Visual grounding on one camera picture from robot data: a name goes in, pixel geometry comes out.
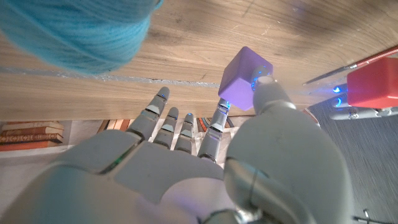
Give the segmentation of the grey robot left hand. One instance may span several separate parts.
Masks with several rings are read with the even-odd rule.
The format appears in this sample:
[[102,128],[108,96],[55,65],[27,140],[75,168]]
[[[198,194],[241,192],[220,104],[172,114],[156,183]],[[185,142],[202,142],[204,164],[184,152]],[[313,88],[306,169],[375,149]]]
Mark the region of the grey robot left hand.
[[329,117],[333,120],[383,118],[397,115],[397,107],[382,109],[352,107],[347,101],[348,89],[346,83],[337,85],[332,90],[334,93],[340,94],[332,101],[334,109]]

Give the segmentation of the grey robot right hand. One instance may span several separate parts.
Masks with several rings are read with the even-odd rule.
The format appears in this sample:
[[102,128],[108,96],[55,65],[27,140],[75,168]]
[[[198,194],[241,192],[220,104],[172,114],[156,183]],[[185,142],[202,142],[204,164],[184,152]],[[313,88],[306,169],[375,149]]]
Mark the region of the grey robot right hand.
[[197,155],[193,118],[177,111],[156,129],[163,87],[126,131],[103,131],[47,165],[2,223],[350,223],[346,161],[272,75],[249,74],[255,116],[216,163],[229,103],[221,100]]

